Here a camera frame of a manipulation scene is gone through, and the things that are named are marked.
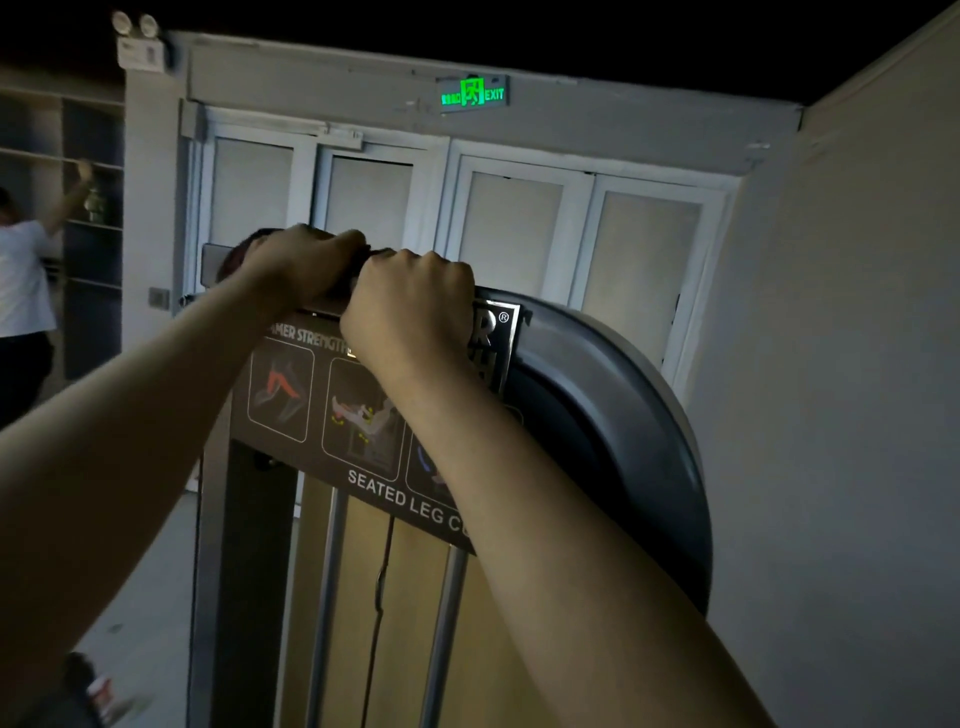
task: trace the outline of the dark ceiling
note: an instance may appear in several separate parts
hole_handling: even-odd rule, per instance
[[[573,3],[563,14],[520,15],[516,6],[426,5],[375,11],[375,4],[229,3],[229,10],[194,3],[117,5],[22,3],[4,9],[0,63],[122,80],[109,14],[140,11],[161,28],[286,40],[351,50],[503,66],[633,84],[694,88],[810,105],[882,56],[950,5],[913,0],[895,10],[876,3],[658,3],[625,22],[610,4]],[[596,19],[584,18],[597,8]],[[22,29],[11,33],[10,29]]]

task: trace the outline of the floor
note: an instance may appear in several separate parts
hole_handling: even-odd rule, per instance
[[[116,701],[127,708],[116,723],[123,728],[171,728],[186,722],[196,522],[197,496],[184,493],[130,579],[77,646],[98,674],[112,679]],[[291,554],[296,553],[298,525],[294,521]]]

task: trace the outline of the exit sign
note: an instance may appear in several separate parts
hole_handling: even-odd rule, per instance
[[[506,76],[470,76],[440,81],[440,111],[478,111],[507,106]]]

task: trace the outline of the left hand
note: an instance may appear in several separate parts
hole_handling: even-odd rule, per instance
[[[254,240],[237,276],[267,284],[278,303],[296,308],[326,293],[366,245],[360,231],[331,235],[295,225]]]
[[[93,165],[87,159],[77,161],[77,173],[83,183],[93,182]]]

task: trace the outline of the instruction placard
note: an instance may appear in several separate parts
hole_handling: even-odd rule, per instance
[[[520,306],[473,307],[468,356],[502,396]],[[231,436],[473,551],[443,476],[333,319],[295,313],[271,327],[234,388]]]

